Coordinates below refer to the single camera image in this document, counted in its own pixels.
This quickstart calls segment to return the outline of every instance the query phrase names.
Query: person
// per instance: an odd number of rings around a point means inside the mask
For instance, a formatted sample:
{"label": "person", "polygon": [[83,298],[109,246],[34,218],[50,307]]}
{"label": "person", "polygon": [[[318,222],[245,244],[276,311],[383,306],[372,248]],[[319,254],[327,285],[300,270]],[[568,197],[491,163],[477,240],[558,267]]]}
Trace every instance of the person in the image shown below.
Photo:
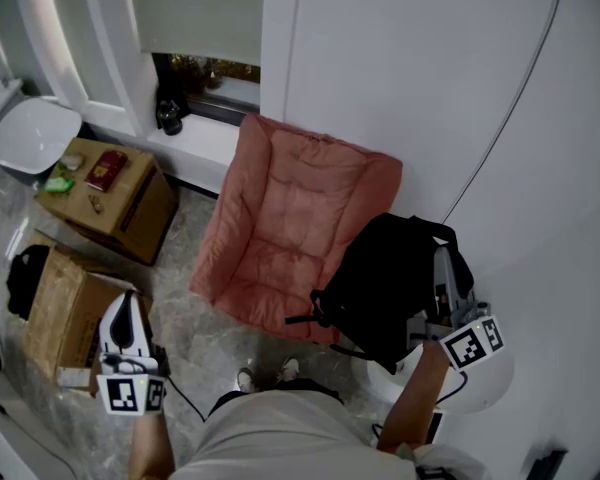
{"label": "person", "polygon": [[422,358],[389,412],[376,448],[354,425],[335,391],[300,379],[287,359],[273,390],[255,392],[251,373],[238,373],[240,391],[218,400],[193,460],[175,470],[163,414],[135,422],[129,477],[140,479],[253,480],[487,480],[468,455],[426,445],[449,361],[437,343]]}

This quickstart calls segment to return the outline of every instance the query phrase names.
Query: white t-shirt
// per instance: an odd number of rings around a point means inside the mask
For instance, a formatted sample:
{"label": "white t-shirt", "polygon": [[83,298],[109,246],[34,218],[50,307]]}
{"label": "white t-shirt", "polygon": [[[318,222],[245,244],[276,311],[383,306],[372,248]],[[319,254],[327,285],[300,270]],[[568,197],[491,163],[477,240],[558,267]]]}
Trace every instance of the white t-shirt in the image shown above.
{"label": "white t-shirt", "polygon": [[[371,448],[335,399],[313,391],[266,391],[211,415],[193,461],[171,480],[489,480],[485,467],[446,446]],[[443,467],[452,476],[430,476]]]}

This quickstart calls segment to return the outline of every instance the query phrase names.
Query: green packet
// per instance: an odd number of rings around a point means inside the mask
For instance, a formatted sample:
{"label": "green packet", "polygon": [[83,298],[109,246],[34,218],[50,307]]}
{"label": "green packet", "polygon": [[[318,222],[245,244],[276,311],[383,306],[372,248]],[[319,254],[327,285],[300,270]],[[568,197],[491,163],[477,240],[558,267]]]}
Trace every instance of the green packet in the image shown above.
{"label": "green packet", "polygon": [[64,178],[51,178],[48,179],[44,184],[45,192],[58,192],[64,193],[69,192],[69,189],[73,187],[75,181],[73,180],[65,180]]}

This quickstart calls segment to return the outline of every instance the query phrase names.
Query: white sink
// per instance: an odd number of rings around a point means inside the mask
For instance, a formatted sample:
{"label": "white sink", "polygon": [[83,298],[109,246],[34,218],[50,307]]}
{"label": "white sink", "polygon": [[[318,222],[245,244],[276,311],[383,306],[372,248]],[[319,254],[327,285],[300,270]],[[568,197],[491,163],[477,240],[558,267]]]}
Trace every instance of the white sink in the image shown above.
{"label": "white sink", "polygon": [[25,100],[0,122],[0,165],[40,174],[60,159],[81,125],[73,110],[37,98]]}

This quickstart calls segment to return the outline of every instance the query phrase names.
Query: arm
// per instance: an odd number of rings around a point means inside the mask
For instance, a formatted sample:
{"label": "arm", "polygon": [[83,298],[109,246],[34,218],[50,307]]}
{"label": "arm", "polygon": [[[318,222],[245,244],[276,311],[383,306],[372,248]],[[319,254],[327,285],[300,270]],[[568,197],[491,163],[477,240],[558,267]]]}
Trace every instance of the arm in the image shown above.
{"label": "arm", "polygon": [[166,480],[176,469],[164,414],[142,416],[133,425],[129,479]]}
{"label": "arm", "polygon": [[394,453],[402,443],[412,450],[425,444],[448,369],[449,360],[442,347],[425,343],[413,375],[387,416],[378,450]]}

